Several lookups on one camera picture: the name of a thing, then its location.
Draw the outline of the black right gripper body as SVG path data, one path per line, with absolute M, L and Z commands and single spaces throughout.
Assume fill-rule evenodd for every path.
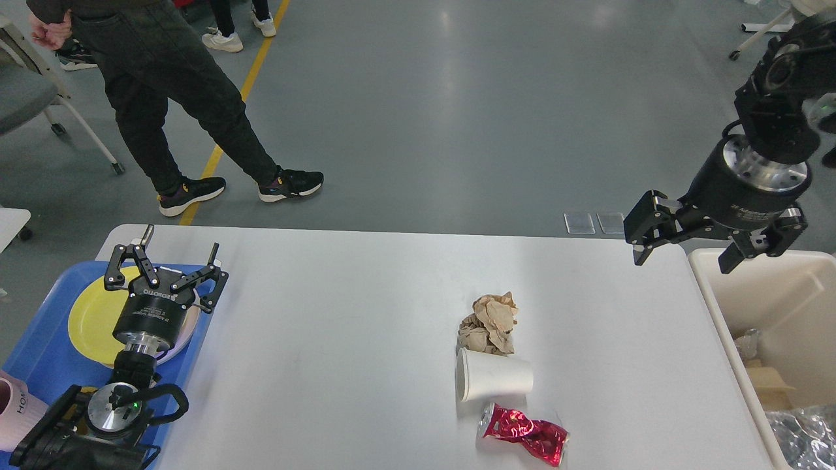
M 746 137 L 725 136 L 679 200 L 679 238 L 761 231 L 769 245 L 789 245 L 809 225 L 797 200 L 811 182 L 809 164 L 776 163 Z

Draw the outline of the person's hand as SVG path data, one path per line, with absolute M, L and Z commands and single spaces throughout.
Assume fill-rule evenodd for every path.
M 30 12 L 29 24 L 32 29 L 31 40 L 45 50 L 60 50 L 72 38 L 71 10 L 67 10 L 57 23 L 45 23 Z

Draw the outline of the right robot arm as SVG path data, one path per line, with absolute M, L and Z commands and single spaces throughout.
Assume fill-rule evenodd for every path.
M 807 228 L 797 205 L 812 183 L 807 160 L 820 145 L 819 132 L 834 132 L 832 112 L 811 126 L 803 104 L 833 93 L 834 86 L 830 7 L 771 39 L 735 92 L 743 132 L 723 131 L 687 192 L 672 200 L 646 191 L 625 217 L 635 264 L 657 247 L 693 238 L 730 241 L 718 259 L 723 274 L 760 254 L 781 256 Z

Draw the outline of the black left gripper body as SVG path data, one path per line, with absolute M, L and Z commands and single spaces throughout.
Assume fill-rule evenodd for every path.
M 196 300 L 197 292 L 164 294 L 147 288 L 129 292 L 122 312 L 114 325 L 113 337 L 124 345 L 138 344 L 140 340 L 156 340 L 158 351 L 168 351 L 176 343 L 186 311 Z M 177 300 L 186 301 L 183 305 Z

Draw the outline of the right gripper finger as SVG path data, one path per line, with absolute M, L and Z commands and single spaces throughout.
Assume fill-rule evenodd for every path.
M 718 258 L 720 273 L 729 274 L 744 260 L 761 254 L 770 258 L 781 256 L 808 225 L 802 208 L 788 208 L 757 232 L 732 229 L 729 235 L 731 245 Z
M 710 238 L 713 220 L 695 206 L 650 190 L 624 218 L 625 241 L 633 246 L 634 262 L 642 266 L 654 249 L 692 238 Z

